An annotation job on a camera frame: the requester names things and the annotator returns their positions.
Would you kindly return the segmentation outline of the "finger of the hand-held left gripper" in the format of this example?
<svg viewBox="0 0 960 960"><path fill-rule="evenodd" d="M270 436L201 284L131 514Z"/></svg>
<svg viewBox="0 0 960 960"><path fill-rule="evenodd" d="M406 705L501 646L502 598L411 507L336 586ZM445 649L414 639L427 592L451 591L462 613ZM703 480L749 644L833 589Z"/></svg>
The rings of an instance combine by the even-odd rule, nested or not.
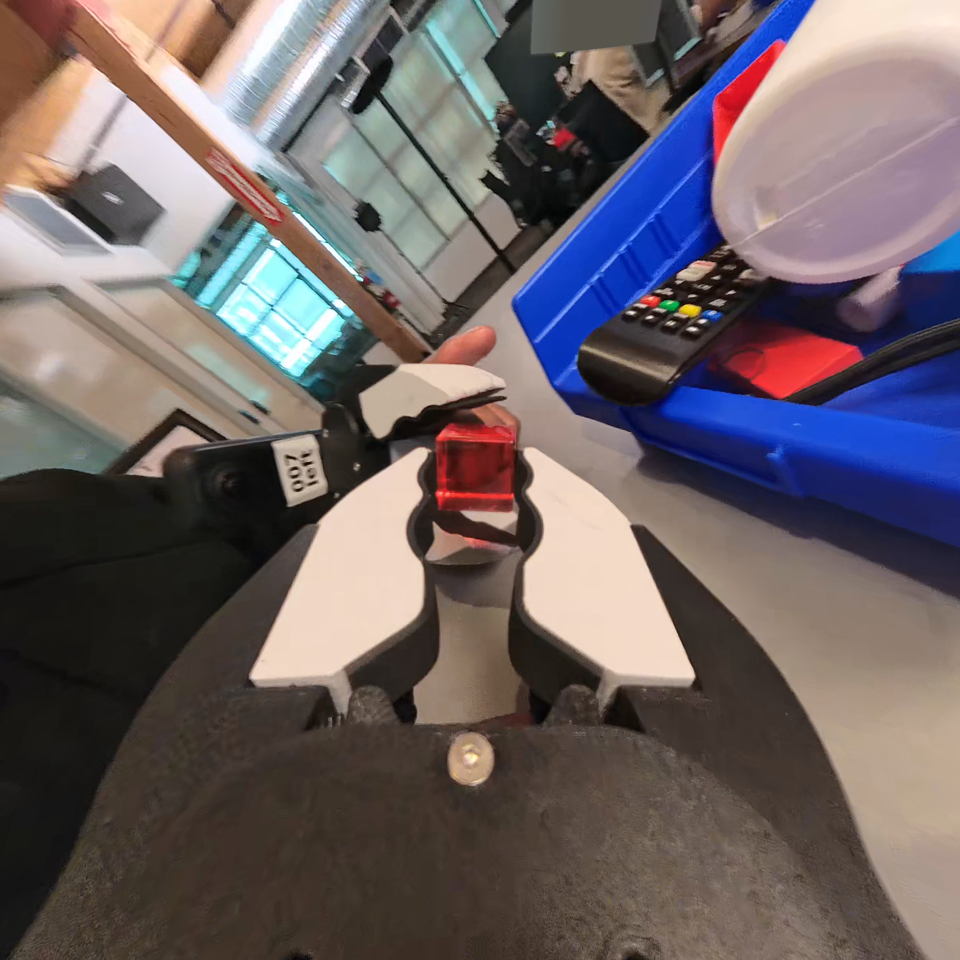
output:
<svg viewBox="0 0 960 960"><path fill-rule="evenodd" d="M487 565L508 557L518 545L515 517L454 517L432 523L426 553L431 565Z"/></svg>
<svg viewBox="0 0 960 960"><path fill-rule="evenodd" d="M506 382L478 366L402 364L358 396L368 434L390 439L409 425L503 400Z"/></svg>

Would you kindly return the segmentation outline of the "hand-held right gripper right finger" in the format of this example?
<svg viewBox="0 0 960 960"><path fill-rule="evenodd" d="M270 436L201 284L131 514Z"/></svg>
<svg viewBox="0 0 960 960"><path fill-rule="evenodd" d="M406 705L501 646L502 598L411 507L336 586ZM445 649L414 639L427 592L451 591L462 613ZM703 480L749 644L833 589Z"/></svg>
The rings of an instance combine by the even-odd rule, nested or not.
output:
<svg viewBox="0 0 960 960"><path fill-rule="evenodd" d="M528 690L552 705L585 687L602 710L625 689L690 690L693 665L629 518L540 450L515 463L510 663Z"/></svg>

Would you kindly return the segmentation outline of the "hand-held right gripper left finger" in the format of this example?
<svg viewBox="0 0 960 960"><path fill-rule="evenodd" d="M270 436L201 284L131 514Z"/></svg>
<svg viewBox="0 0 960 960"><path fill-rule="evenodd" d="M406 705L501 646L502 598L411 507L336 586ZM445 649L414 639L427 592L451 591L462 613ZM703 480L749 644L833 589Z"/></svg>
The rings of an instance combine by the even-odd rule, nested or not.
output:
<svg viewBox="0 0 960 960"><path fill-rule="evenodd" d="M254 688L323 688L341 714L360 688L392 703L412 694L439 654L425 562L434 474L416 448L323 517L250 668Z"/></svg>

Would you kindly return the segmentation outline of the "red translucent cube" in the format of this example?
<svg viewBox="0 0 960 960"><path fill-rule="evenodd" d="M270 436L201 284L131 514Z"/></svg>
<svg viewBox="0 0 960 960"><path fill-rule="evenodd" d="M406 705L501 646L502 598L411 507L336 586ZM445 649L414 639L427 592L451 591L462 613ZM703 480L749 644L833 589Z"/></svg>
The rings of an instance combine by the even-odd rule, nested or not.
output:
<svg viewBox="0 0 960 960"><path fill-rule="evenodd" d="M443 512L514 509L517 434L513 427L451 423L436 438L436 502Z"/></svg>

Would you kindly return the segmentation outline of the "blue plastic bin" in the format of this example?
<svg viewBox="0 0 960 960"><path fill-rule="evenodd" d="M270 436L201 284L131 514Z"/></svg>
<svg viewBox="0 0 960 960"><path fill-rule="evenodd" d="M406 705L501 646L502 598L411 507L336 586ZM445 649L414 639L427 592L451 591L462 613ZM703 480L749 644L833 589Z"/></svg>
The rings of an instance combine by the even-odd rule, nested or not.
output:
<svg viewBox="0 0 960 960"><path fill-rule="evenodd" d="M813 498L958 546L958 354L822 406L718 390L696 367L663 402L622 409L577 371L582 342L721 242L711 211L713 101L813 6L774 5L714 78L647 145L512 301L551 386L580 416L794 498Z"/></svg>

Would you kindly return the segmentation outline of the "red toy building block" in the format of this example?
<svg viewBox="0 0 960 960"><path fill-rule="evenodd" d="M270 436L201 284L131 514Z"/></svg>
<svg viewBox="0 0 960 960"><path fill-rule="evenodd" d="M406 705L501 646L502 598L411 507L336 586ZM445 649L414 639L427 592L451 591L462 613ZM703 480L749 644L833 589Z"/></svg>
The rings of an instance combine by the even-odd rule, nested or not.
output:
<svg viewBox="0 0 960 960"><path fill-rule="evenodd" d="M719 162L732 129L785 48L784 40L776 40L714 98L712 103L714 164Z"/></svg>

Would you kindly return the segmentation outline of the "person's left hand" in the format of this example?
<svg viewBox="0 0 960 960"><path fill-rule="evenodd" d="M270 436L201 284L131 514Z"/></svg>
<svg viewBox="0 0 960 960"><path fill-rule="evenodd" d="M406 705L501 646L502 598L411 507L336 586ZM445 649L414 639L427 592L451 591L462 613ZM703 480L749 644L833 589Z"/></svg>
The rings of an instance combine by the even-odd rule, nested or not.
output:
<svg viewBox="0 0 960 960"><path fill-rule="evenodd" d="M497 331L489 326L477 326L464 330L440 345L424 362L439 365L482 365L498 342ZM513 431L518 443L522 436L520 420L502 403L488 403L485 406L460 411L455 420L463 424L484 426L503 426Z"/></svg>

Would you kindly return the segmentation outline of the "black framed sign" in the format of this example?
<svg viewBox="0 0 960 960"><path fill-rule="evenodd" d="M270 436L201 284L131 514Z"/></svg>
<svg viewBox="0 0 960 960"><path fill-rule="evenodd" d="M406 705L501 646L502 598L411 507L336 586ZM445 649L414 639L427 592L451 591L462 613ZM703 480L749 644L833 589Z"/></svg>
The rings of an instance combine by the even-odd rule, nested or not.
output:
<svg viewBox="0 0 960 960"><path fill-rule="evenodd" d="M105 467L101 474L160 478L164 463L174 451L225 439L221 433L192 414L174 409Z"/></svg>

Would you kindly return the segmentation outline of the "person's black jacket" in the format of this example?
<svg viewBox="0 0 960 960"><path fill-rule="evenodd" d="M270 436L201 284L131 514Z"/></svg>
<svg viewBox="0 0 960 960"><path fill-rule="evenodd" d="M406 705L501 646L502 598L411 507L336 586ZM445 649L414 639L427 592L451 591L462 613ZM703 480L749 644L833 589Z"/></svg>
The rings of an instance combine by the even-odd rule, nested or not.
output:
<svg viewBox="0 0 960 960"><path fill-rule="evenodd" d="M137 711L258 567L161 481L2 480L2 911L45 899Z"/></svg>

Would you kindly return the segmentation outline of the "black office chair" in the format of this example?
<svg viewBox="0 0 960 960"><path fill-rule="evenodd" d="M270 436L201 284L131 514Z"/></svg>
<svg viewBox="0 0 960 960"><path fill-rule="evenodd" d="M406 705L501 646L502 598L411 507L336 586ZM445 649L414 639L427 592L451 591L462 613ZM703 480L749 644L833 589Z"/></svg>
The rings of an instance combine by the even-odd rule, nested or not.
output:
<svg viewBox="0 0 960 960"><path fill-rule="evenodd" d="M558 230L605 180L605 168L577 139L563 148L542 138L507 100L493 114L498 137L479 183L502 200L522 227Z"/></svg>

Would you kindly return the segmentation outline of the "red plastic piece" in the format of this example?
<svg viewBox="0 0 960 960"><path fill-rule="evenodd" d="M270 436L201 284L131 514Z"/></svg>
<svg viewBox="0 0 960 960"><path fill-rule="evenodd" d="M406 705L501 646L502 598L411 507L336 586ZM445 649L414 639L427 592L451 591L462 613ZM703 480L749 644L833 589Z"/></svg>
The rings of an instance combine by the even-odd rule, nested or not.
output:
<svg viewBox="0 0 960 960"><path fill-rule="evenodd" d="M742 394L781 401L863 360L859 348L769 320L746 320L717 344L708 369Z"/></svg>

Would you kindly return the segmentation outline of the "white plastic cup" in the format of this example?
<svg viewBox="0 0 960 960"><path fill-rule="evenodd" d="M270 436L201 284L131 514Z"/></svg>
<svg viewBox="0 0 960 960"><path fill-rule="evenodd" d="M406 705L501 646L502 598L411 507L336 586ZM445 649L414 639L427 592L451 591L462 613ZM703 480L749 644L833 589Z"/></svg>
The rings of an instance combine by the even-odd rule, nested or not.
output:
<svg viewBox="0 0 960 960"><path fill-rule="evenodd" d="M817 1L716 161L720 234L785 282L865 279L959 229L959 3Z"/></svg>

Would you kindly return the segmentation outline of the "wooden post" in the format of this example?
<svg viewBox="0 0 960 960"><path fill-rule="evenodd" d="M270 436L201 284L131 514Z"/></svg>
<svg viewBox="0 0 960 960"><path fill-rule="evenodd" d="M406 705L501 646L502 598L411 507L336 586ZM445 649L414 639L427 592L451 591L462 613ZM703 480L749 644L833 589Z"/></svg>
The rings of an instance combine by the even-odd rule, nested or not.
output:
<svg viewBox="0 0 960 960"><path fill-rule="evenodd" d="M422 362L423 337L391 314L314 237L289 206L162 83L88 2L67 2L62 38L88 60L254 220L344 301L354 315L404 363Z"/></svg>

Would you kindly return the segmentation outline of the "black wall speaker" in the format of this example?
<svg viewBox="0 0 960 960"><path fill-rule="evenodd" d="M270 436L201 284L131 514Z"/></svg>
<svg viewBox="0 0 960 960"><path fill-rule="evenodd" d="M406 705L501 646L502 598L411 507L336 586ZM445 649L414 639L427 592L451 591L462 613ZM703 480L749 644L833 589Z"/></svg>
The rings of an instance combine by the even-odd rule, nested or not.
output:
<svg viewBox="0 0 960 960"><path fill-rule="evenodd" d="M77 176L64 209L111 246L140 246L166 209L115 164Z"/></svg>

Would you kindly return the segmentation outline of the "silver ceiling duct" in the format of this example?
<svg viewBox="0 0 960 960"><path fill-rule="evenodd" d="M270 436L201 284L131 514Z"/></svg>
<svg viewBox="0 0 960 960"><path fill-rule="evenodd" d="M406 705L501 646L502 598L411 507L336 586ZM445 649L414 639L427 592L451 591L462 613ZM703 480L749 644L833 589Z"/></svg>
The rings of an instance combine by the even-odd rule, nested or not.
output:
<svg viewBox="0 0 960 960"><path fill-rule="evenodd" d="M389 1L257 1L203 76L208 96L268 149L284 150Z"/></svg>

